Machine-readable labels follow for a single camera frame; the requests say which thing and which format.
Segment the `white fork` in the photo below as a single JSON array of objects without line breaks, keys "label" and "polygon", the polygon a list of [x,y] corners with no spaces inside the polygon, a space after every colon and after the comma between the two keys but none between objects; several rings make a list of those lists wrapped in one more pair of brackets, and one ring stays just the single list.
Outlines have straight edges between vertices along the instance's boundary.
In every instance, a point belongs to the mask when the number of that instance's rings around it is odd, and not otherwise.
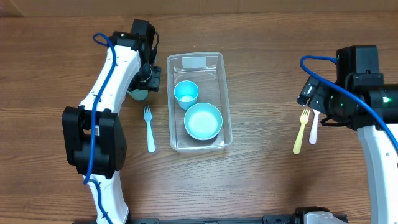
[{"label": "white fork", "polygon": [[154,141],[154,136],[152,132],[152,126],[151,126],[151,121],[152,121],[152,113],[150,110],[149,106],[144,106],[144,120],[146,122],[147,126],[147,147],[148,151],[150,153],[155,152],[155,141]]}]

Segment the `green cup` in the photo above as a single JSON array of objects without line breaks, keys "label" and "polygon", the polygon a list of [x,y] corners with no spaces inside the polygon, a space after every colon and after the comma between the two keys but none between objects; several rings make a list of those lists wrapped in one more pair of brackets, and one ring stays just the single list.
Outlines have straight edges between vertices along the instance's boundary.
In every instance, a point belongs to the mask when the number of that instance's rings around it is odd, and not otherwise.
[{"label": "green cup", "polygon": [[132,97],[136,101],[143,101],[147,98],[149,91],[148,90],[139,90],[135,89],[133,91],[127,91],[128,95]]}]

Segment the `white spoon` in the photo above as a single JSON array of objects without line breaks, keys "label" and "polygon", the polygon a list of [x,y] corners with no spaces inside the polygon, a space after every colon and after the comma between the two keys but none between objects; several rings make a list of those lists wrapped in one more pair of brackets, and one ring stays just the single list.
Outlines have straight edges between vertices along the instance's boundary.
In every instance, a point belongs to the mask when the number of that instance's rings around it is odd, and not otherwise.
[{"label": "white spoon", "polygon": [[315,109],[312,109],[312,110],[313,110],[314,117],[313,117],[312,128],[311,128],[311,131],[310,131],[310,136],[309,136],[309,140],[308,141],[309,141],[310,144],[316,144],[316,142],[317,142],[317,133],[318,133],[318,119],[319,119],[320,112],[315,110]]}]

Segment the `blue cup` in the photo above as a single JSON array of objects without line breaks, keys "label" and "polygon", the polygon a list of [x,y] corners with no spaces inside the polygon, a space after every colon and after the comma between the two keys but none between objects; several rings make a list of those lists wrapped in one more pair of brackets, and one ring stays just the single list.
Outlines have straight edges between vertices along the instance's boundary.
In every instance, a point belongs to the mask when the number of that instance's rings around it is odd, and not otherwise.
[{"label": "blue cup", "polygon": [[174,88],[174,96],[179,106],[187,110],[197,102],[198,86],[190,80],[180,81]]}]

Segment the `yellow fork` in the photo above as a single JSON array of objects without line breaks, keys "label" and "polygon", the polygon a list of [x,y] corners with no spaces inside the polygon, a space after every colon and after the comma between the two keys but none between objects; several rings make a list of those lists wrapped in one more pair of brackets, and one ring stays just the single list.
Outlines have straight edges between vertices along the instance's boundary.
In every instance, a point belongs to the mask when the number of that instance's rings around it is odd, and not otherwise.
[{"label": "yellow fork", "polygon": [[302,146],[302,139],[303,139],[303,134],[304,134],[304,129],[305,125],[308,123],[310,117],[310,110],[308,108],[305,108],[302,111],[302,114],[300,116],[300,129],[298,131],[298,135],[296,137],[294,147],[293,147],[293,153],[294,154],[299,154]]}]

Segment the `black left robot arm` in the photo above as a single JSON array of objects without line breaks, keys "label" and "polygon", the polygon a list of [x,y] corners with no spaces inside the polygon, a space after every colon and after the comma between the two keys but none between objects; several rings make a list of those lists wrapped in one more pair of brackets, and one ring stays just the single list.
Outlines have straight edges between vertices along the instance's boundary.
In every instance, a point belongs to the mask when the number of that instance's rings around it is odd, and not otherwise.
[{"label": "black left robot arm", "polygon": [[114,32],[105,37],[107,54],[98,79],[79,106],[67,106],[62,113],[67,161],[91,190],[95,223],[131,222],[121,185],[127,142],[119,113],[134,90],[158,91],[158,44],[157,32]]}]

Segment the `teal bowl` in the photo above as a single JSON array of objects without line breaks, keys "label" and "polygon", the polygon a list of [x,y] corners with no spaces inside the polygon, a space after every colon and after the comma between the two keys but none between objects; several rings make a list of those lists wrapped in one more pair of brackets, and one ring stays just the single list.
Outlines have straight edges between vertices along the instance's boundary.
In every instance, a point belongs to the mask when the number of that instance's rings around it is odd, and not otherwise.
[{"label": "teal bowl", "polygon": [[185,113],[184,127],[194,139],[207,141],[216,137],[223,127],[221,111],[210,103],[196,103]]}]

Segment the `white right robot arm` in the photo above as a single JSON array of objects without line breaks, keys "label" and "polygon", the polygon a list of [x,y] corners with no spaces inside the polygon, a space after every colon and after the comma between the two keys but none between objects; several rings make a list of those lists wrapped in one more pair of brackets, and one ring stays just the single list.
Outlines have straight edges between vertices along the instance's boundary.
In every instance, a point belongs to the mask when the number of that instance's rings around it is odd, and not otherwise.
[{"label": "white right robot arm", "polygon": [[346,75],[342,83],[309,77],[297,98],[326,117],[323,126],[356,131],[368,173],[372,223],[397,223],[397,85],[381,74]]}]

